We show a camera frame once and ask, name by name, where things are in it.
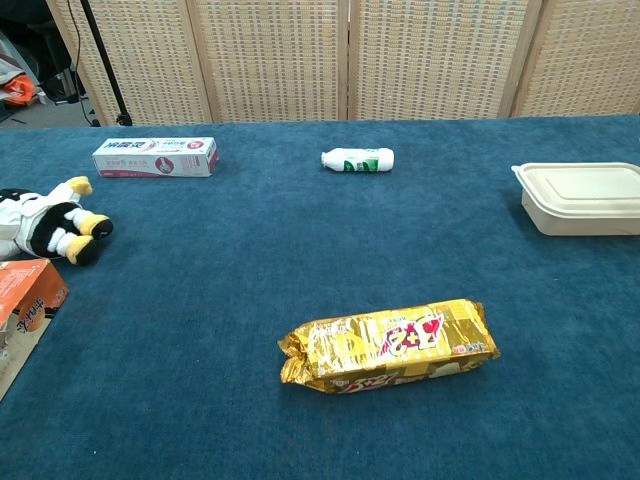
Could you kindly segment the beige lidded food container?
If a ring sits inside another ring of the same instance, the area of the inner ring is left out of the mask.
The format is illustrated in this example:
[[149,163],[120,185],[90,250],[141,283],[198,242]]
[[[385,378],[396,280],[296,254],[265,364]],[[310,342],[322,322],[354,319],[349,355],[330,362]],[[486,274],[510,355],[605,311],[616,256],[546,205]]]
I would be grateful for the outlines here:
[[640,166],[525,163],[511,170],[521,205],[548,236],[640,236]]

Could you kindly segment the small white green-label bottle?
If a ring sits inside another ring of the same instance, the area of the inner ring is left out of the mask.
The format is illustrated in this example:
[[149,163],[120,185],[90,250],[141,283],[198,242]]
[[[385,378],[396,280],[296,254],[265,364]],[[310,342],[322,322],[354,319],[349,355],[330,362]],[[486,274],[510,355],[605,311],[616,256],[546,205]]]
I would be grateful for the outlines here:
[[321,154],[322,166],[335,172],[388,172],[394,163],[395,154],[389,148],[334,148]]

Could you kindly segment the gold foil biscuit pack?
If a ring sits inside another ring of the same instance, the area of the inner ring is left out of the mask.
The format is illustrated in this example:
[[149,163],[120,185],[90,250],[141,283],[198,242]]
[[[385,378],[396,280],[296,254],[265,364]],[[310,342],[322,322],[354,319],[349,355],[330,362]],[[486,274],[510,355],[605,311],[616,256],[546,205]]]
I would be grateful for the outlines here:
[[313,320],[278,345],[282,383],[330,394],[464,373],[500,355],[483,305],[465,298]]

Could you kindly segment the woven wooden folding screen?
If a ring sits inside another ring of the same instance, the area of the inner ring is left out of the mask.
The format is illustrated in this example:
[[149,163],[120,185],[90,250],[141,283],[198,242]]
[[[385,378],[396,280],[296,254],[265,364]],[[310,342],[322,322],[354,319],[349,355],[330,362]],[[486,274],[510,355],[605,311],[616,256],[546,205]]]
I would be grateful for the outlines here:
[[[80,0],[46,0],[102,124]],[[89,0],[132,121],[640,113],[640,0]]]

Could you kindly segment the white pink toothpaste box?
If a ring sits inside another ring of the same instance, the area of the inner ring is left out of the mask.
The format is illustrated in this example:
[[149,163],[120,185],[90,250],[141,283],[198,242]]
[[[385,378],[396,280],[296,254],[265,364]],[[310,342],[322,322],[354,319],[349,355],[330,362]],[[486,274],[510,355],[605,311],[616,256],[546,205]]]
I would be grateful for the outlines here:
[[213,137],[109,138],[92,158],[103,177],[209,177],[219,159]]

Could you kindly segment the black white plush cow toy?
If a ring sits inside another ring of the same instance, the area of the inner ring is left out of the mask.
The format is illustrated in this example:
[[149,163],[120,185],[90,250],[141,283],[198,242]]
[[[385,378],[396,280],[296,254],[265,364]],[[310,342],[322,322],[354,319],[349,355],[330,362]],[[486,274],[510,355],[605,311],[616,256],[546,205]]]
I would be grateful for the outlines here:
[[93,192],[86,176],[72,177],[43,195],[20,188],[0,189],[0,261],[25,253],[92,263],[97,242],[114,229],[111,219],[81,205]]

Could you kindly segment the black tripod stand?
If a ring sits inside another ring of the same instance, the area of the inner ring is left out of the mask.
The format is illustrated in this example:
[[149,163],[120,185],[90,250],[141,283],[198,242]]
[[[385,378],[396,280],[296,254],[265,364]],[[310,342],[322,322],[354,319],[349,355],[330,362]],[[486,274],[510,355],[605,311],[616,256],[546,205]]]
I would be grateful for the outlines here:
[[106,50],[106,46],[102,39],[102,36],[99,31],[99,27],[96,22],[96,18],[90,6],[89,0],[80,0],[80,4],[84,13],[84,16],[87,20],[91,35],[93,37],[94,43],[98,50],[101,63],[104,67],[105,73],[107,75],[111,90],[113,92],[114,98],[117,103],[118,113],[115,117],[116,123],[120,126],[132,126],[133,121],[130,116],[130,113],[126,107],[124,97],[122,95],[120,86],[118,84],[117,78],[115,76],[115,72],[113,70],[110,58],[108,56],[108,52]]

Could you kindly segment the orange cardboard box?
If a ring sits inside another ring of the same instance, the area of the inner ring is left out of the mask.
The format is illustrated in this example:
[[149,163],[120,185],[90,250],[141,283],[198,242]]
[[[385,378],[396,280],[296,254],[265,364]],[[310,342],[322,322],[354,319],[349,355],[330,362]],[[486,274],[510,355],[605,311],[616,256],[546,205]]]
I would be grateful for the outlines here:
[[48,259],[0,261],[0,401],[68,293]]

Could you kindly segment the orange bag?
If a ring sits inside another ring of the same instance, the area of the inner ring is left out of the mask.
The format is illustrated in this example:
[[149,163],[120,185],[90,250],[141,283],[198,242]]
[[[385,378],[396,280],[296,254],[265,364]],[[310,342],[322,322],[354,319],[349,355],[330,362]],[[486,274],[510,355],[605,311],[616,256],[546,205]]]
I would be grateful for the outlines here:
[[15,105],[29,105],[37,95],[36,86],[26,74],[20,74],[0,85],[0,102]]

